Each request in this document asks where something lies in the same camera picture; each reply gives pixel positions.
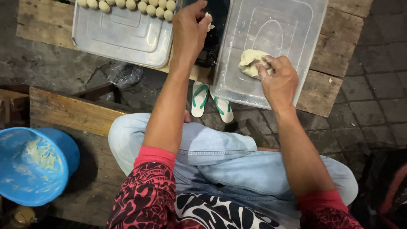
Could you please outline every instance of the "plastic bag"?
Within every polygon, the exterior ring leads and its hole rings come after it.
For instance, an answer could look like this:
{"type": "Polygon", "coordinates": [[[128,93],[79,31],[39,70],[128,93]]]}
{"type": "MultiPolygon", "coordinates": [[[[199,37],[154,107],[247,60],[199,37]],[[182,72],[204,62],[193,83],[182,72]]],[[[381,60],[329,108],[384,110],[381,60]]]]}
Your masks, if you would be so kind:
{"type": "Polygon", "coordinates": [[[143,67],[123,61],[106,71],[107,80],[121,89],[139,82],[142,74],[143,67]]]}

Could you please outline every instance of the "blue plastic bowl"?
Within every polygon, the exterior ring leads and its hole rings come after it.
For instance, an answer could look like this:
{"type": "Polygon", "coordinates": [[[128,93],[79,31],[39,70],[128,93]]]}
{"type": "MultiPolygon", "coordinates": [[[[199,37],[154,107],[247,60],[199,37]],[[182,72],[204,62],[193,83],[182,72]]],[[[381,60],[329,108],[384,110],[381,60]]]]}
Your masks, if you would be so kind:
{"type": "Polygon", "coordinates": [[[79,160],[78,146],[60,130],[1,130],[0,194],[30,207],[51,202],[63,192],[79,160]]]}

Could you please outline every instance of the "dough ball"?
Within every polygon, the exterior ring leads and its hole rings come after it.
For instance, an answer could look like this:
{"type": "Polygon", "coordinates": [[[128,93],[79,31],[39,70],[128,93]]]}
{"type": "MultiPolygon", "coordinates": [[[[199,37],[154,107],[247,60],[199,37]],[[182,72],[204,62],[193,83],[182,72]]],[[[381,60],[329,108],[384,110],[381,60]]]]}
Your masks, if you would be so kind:
{"type": "Polygon", "coordinates": [[[150,1],[150,5],[157,7],[158,6],[158,0],[149,0],[150,1]]]}
{"type": "Polygon", "coordinates": [[[136,2],[134,0],[127,0],[126,1],[126,7],[129,10],[134,10],[136,8],[136,2]]]}
{"type": "Polygon", "coordinates": [[[86,3],[92,9],[97,9],[98,8],[98,1],[96,1],[96,0],[87,0],[86,3]]]}
{"type": "MultiPolygon", "coordinates": [[[[205,13],[205,17],[206,17],[206,16],[212,17],[212,15],[210,15],[208,12],[205,13]]],[[[210,23],[210,24],[208,25],[208,29],[206,30],[206,32],[209,32],[209,31],[210,31],[211,29],[213,29],[213,28],[215,28],[215,26],[212,25],[212,23],[210,23]]]]}
{"type": "Polygon", "coordinates": [[[116,0],[116,5],[120,8],[123,8],[126,6],[126,0],[116,0]]]}
{"type": "Polygon", "coordinates": [[[78,0],[78,5],[80,5],[83,8],[88,7],[88,4],[86,3],[86,0],[78,0]]]}
{"type": "Polygon", "coordinates": [[[266,67],[267,72],[272,75],[273,68],[270,67],[268,63],[266,63],[262,56],[269,55],[263,51],[247,49],[244,50],[240,59],[239,68],[244,74],[251,76],[256,79],[260,79],[261,77],[258,75],[258,71],[256,68],[256,63],[260,63],[266,67]]]}
{"type": "Polygon", "coordinates": [[[155,10],[155,15],[157,16],[157,18],[163,18],[164,17],[164,9],[163,8],[161,8],[161,7],[158,7],[156,10],[155,10]]]}
{"type": "Polygon", "coordinates": [[[116,5],[116,0],[106,0],[106,2],[111,6],[116,5]]]}
{"type": "Polygon", "coordinates": [[[167,9],[167,0],[158,0],[158,5],[163,9],[167,9]]]}
{"type": "Polygon", "coordinates": [[[155,7],[153,5],[147,6],[147,14],[150,15],[151,17],[155,16],[155,7]]]}
{"type": "Polygon", "coordinates": [[[104,12],[108,13],[110,11],[110,6],[107,2],[100,1],[99,2],[99,8],[104,12]]]}
{"type": "Polygon", "coordinates": [[[170,21],[173,20],[173,16],[174,16],[174,14],[173,14],[171,11],[169,11],[169,10],[166,10],[166,11],[164,12],[164,18],[165,18],[165,20],[167,20],[168,22],[170,22],[170,21]]]}
{"type": "Polygon", "coordinates": [[[177,5],[175,4],[174,1],[168,1],[166,5],[167,5],[167,10],[169,10],[171,12],[174,12],[175,9],[177,8],[177,5]]]}
{"type": "Polygon", "coordinates": [[[145,3],[145,2],[139,2],[139,3],[138,3],[138,9],[139,9],[142,13],[147,13],[147,3],[145,3]]]}

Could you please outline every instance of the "plastic container lid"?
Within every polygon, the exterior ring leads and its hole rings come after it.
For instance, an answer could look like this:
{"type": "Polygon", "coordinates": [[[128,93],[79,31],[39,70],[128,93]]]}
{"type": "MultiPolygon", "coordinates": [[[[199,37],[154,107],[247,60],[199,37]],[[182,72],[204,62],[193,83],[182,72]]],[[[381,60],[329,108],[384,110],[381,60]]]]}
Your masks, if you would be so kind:
{"type": "Polygon", "coordinates": [[[171,22],[142,14],[138,8],[110,8],[103,13],[75,5],[72,39],[81,51],[154,68],[168,63],[171,22]]]}
{"type": "Polygon", "coordinates": [[[228,101],[271,109],[261,82],[238,68],[246,49],[285,55],[298,72],[296,105],[311,64],[328,0],[234,0],[228,15],[214,93],[228,101]]]}

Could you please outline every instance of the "flip-flop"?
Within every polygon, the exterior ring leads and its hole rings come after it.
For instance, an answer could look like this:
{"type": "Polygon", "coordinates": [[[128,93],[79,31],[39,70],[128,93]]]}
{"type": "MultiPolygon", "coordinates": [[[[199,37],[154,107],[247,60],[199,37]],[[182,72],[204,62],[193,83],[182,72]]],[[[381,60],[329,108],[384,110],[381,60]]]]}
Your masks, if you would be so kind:
{"type": "Polygon", "coordinates": [[[192,108],[191,114],[194,117],[201,117],[204,113],[206,100],[208,99],[209,85],[195,81],[192,86],[192,108]]]}
{"type": "Polygon", "coordinates": [[[233,112],[232,108],[230,107],[230,102],[219,97],[215,96],[213,92],[213,87],[209,87],[210,95],[212,96],[213,101],[215,102],[216,108],[218,109],[219,113],[221,114],[222,121],[225,123],[229,123],[233,121],[233,112]]]}

